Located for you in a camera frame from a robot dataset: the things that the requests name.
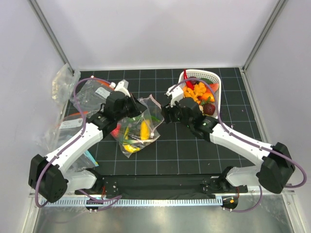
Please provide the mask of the red toy strawberry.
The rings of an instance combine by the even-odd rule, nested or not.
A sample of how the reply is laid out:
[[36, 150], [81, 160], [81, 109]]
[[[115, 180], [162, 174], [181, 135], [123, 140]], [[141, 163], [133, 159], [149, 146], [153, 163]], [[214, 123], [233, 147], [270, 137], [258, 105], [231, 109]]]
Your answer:
[[110, 134], [114, 138], [118, 138], [119, 137], [119, 133], [120, 133], [120, 129], [121, 129], [121, 124], [117, 124], [116, 128]]

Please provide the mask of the clear pink-dotted zip bag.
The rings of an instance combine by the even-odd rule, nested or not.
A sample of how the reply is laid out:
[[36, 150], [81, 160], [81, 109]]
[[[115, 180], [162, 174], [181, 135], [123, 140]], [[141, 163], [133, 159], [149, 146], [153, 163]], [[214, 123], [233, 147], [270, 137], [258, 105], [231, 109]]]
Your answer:
[[164, 121], [160, 103], [152, 95], [140, 98], [139, 102], [146, 107], [146, 110], [134, 118], [122, 119], [111, 132], [122, 153], [128, 158], [160, 137], [157, 128]]

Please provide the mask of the green toy scallion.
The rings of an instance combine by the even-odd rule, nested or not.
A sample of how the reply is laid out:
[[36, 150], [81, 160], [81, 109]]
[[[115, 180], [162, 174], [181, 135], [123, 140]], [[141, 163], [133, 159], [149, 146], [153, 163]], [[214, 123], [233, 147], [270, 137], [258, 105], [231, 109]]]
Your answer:
[[149, 130], [132, 129], [129, 126], [121, 129], [118, 140], [123, 145], [151, 143]]

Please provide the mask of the yellow toy corn cob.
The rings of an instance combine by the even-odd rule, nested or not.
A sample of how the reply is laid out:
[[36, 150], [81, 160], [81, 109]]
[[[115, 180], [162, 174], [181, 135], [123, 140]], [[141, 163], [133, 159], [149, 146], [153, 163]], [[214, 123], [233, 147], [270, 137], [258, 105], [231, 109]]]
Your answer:
[[141, 140], [148, 140], [149, 136], [150, 136], [149, 121], [145, 120], [141, 123], [140, 138]]

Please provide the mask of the yellow toy banana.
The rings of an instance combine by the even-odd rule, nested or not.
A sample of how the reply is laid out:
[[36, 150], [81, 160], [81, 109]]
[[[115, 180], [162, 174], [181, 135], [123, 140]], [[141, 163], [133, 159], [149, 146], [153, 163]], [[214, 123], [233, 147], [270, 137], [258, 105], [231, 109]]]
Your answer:
[[129, 153], [134, 153], [140, 151], [140, 148], [134, 147], [132, 145], [124, 145], [123, 148], [129, 152]]

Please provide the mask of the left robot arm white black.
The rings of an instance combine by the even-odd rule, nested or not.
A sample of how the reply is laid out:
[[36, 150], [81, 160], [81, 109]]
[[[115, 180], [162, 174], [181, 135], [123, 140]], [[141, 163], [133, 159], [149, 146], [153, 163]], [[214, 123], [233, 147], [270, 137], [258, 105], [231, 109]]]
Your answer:
[[102, 176], [91, 168], [69, 173], [72, 164], [89, 148], [116, 129], [117, 123], [141, 115], [146, 106], [132, 94], [113, 91], [98, 112], [83, 120], [82, 129], [65, 144], [46, 156], [31, 160], [29, 186], [48, 202], [58, 201], [67, 192], [88, 190], [98, 194], [103, 189]]

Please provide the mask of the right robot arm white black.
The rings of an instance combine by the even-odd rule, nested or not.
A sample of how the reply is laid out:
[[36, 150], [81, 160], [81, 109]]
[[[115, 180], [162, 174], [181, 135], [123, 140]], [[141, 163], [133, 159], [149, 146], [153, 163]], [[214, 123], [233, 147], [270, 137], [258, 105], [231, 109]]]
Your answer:
[[180, 122], [197, 138], [225, 147], [253, 163], [249, 167], [228, 166], [219, 179], [219, 187], [224, 192], [231, 192], [240, 185], [260, 185], [279, 194], [295, 171], [284, 144], [271, 145], [239, 133], [218, 119], [203, 115], [191, 98], [183, 98], [174, 105], [167, 100], [161, 106], [161, 114], [166, 123]]

